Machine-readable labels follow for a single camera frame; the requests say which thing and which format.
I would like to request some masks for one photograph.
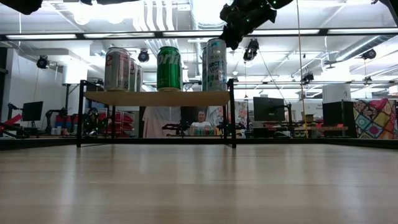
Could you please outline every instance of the colorful quilt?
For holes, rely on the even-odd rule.
[[[365,139],[398,139],[396,103],[392,100],[354,102],[356,132]]]

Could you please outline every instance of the red and white can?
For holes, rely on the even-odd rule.
[[[105,57],[106,91],[129,91],[130,55],[125,49],[111,47]]]

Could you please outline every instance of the ceiling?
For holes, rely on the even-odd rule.
[[[158,4],[162,12],[162,17],[157,16]],[[168,3],[171,3],[171,12],[168,11]],[[91,7],[84,8],[78,2],[63,1],[44,1],[42,8],[29,16],[20,15],[18,12],[0,5],[0,33],[2,34],[28,34],[28,33],[57,33],[57,32],[121,32],[121,31],[141,31],[142,27],[151,30],[170,29],[170,23],[175,30],[193,30],[197,26],[193,23],[195,20],[204,24],[219,24],[219,11],[222,5],[228,0],[219,1],[214,4],[214,0],[189,0],[178,1],[139,1],[129,2],[116,6],[116,8]],[[152,20],[148,17],[150,11],[148,8],[152,3]],[[275,24],[266,22],[259,29],[320,29],[320,28],[352,28],[352,27],[395,27],[394,20],[390,12],[383,4],[371,5],[371,0],[298,0],[298,13],[296,1],[277,11],[278,16]],[[90,18],[85,25],[78,24],[75,20]],[[121,19],[118,24],[112,24],[109,20]],[[361,81],[365,74],[375,74],[387,68],[396,66],[395,58],[398,56],[395,51],[398,50],[398,38],[392,38],[385,43],[375,47],[377,57],[374,60],[367,60],[366,66],[361,59],[352,58],[345,62],[335,64],[337,68],[327,70],[322,62],[328,60],[324,53],[333,54],[339,52],[350,45],[360,41],[365,36],[330,36],[330,37],[260,37],[260,54],[246,66],[243,57],[243,49],[250,41],[245,38],[239,45],[239,49],[234,52],[227,49],[227,73],[229,77],[234,76],[233,71],[237,71],[240,82],[261,82],[271,81],[292,81],[300,80],[300,68],[313,61],[308,70],[315,76],[315,80],[359,80]],[[160,40],[162,45],[167,45],[166,40]],[[177,39],[180,53],[182,54],[184,64],[188,67],[188,78],[190,80],[199,80],[201,71],[198,69],[201,59],[197,57],[197,40]],[[135,52],[142,48],[148,48],[148,42],[145,40],[69,40],[69,41],[24,41],[21,42],[21,49],[27,55],[35,55],[37,49],[68,49],[71,52],[85,59],[95,70],[89,70],[91,77],[103,77],[104,58],[95,55],[93,44],[100,44],[103,49],[110,46],[129,48],[133,58],[137,57]],[[144,81],[156,81],[156,58],[150,55],[150,60],[141,63],[144,69]],[[392,80],[398,78],[395,70],[379,75],[373,80]],[[298,98],[297,92],[299,86],[278,86],[285,98],[286,96]],[[379,85],[374,88],[367,88],[364,91],[375,93],[388,93],[386,88],[389,85]],[[199,86],[193,86],[193,90],[199,90]],[[260,89],[265,88],[266,93],[279,95],[276,86],[258,86],[258,85],[238,85],[237,88],[251,89],[238,90],[237,98],[242,98],[245,94],[249,97],[259,95]],[[353,86],[353,91],[361,86]],[[319,93],[322,86],[308,86],[308,92]]]

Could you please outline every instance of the aluminum can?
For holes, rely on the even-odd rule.
[[[136,91],[142,91],[142,85],[144,84],[144,71],[140,65],[137,65],[137,87]]]
[[[207,48],[201,53],[201,90],[207,91]]]
[[[128,91],[129,76],[129,52],[119,47],[111,47],[106,53],[104,89],[106,91]]]
[[[129,91],[137,91],[137,74],[138,65],[133,58],[130,58],[130,81],[129,81]]]
[[[207,91],[226,91],[226,44],[221,39],[207,42]]]
[[[182,68],[180,52],[176,47],[161,47],[157,54],[157,90],[180,91]]]

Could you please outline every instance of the wooden shelf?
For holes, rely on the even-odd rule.
[[[85,97],[110,106],[224,106],[228,91],[85,92]]]

